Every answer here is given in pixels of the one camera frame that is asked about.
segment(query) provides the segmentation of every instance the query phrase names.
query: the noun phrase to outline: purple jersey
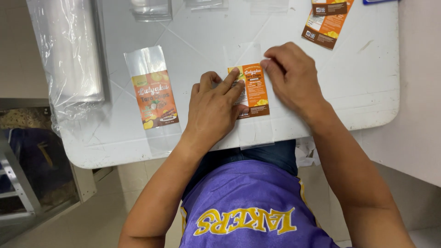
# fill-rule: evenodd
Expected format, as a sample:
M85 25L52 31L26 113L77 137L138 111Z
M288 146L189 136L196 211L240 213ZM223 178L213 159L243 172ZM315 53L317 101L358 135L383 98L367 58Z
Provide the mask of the purple jersey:
M209 173L181 212L181 248L338 248L305 204L301 180L256 160Z

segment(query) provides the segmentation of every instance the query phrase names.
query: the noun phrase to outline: product label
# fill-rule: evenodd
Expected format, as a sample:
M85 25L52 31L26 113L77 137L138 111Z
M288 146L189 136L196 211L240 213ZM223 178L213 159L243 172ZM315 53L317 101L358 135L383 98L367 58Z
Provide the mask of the product label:
M241 79L245 82L245 88L234 105L244 104L250 107L250 111L240 114L238 119L269 115L268 95L266 93L263 69L260 64L234 67L239 68L240 74L233 83L233 86ZM228 68L228 73L230 73L234 67Z
M348 12L347 0L312 0L314 15L344 15Z
M354 0L347 0L346 3L348 8L347 12L349 13ZM311 10L302 37L332 50L334 49L347 15L348 14L318 16L313 15L313 11Z
M132 83L145 130L179 122L167 71L132 77Z

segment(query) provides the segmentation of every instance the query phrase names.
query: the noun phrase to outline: jeans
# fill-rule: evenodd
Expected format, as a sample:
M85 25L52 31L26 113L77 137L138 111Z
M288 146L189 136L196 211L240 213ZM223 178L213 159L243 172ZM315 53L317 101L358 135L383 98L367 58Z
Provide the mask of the jeans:
M182 200L196 184L214 169L231 162L259 160L278 166L293 176L297 176L295 164L295 139L275 142L272 146L256 147L246 150L232 148L207 153L185 188Z

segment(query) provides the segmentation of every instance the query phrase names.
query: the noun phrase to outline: hand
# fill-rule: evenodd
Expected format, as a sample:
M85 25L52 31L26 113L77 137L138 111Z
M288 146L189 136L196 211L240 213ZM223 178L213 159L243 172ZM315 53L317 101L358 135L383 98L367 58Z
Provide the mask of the hand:
M276 96L307 123L318 109L329 105L321 94L315 62L296 44L275 46L264 54L260 65L268 73Z
M234 68L222 81L217 73L209 71L201 76L200 83L193 85L188 123L181 139L198 155L205 155L233 129L239 114L250 110L242 104L234 105L245 87L243 80L231 87L238 75L239 69ZM212 82L219 85L213 89Z

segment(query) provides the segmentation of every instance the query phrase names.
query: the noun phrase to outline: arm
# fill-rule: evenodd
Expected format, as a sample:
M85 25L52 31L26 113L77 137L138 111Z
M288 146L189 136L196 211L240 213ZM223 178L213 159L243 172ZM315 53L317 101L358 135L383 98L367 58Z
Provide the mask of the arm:
M311 128L353 246L414 248L387 184L323 98L314 60L291 42L270 48L265 56L270 59L261 65L274 93Z
M165 234L200 160L233 129L239 114L249 111L245 105L233 106L245 86L242 81L231 88L238 74L239 70L233 70L221 82L215 72L207 72L200 83L193 85L187 127L136 200L124 223L118 247L164 247ZM212 89L212 81L220 82L216 89Z

